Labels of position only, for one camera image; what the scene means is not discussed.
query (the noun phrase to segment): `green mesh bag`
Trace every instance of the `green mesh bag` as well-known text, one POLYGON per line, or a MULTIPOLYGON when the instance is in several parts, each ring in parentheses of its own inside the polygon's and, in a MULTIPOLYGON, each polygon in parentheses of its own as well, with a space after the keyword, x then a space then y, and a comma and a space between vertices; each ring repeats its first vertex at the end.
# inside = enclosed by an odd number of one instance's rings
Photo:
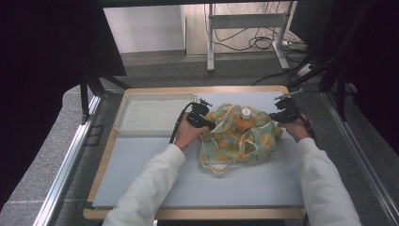
POLYGON ((282 130, 275 126, 269 115, 251 106, 223 104, 209 112, 206 120, 216 128, 201 135, 200 163, 214 173, 223 173, 233 164, 249 164, 265 159, 276 150, 276 138, 282 130), (241 134, 236 120, 241 110, 251 110, 252 126, 241 134))

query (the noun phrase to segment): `white cap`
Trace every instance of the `white cap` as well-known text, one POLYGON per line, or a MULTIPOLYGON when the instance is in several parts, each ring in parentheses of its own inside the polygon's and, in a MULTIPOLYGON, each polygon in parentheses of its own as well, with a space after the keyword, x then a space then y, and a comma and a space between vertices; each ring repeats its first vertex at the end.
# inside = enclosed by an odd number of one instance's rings
POLYGON ((250 119, 250 110, 249 108, 243 108, 241 110, 241 119, 249 120, 250 119))

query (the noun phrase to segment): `hand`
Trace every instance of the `hand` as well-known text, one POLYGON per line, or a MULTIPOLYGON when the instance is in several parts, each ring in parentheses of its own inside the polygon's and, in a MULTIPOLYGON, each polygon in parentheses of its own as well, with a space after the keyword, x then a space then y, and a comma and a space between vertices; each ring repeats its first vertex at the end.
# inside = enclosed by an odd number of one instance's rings
POLYGON ((174 144, 182 151, 192 142, 194 142, 201 134, 208 132, 208 126, 196 128, 187 121, 187 114, 183 115, 182 122, 180 122, 179 129, 176 134, 174 144))
POLYGON ((284 127, 287 133, 294 138, 296 143, 303 138, 311 137, 305 124, 300 119, 288 123, 279 123, 278 127, 284 127))

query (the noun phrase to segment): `person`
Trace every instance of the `person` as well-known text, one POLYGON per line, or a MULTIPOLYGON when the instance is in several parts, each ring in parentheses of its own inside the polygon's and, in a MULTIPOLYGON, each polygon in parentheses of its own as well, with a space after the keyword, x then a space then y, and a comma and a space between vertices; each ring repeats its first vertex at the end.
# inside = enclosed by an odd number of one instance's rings
MULTIPOLYGON (((156 154, 129 185, 106 216, 103 226, 153 225, 155 214, 172 188, 178 169, 185 160, 184 150, 208 127, 191 126, 186 116, 179 126, 174 144, 156 154)), ((305 209, 312 226, 361 225, 358 213, 346 191, 340 174, 317 148, 302 121, 279 123, 297 142, 299 175, 305 209)))

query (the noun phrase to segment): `white sleeve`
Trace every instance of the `white sleeve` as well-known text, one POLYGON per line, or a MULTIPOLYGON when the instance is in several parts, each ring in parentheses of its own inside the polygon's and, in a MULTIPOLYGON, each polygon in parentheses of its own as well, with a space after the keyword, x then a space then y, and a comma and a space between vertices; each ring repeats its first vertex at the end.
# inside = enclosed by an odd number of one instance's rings
POLYGON ((103 226, 152 226, 154 216, 176 181, 177 170, 184 161, 183 152, 174 144, 155 155, 108 213, 103 226))
POLYGON ((312 226, 361 225, 337 168, 311 138, 297 143, 305 209, 312 226))

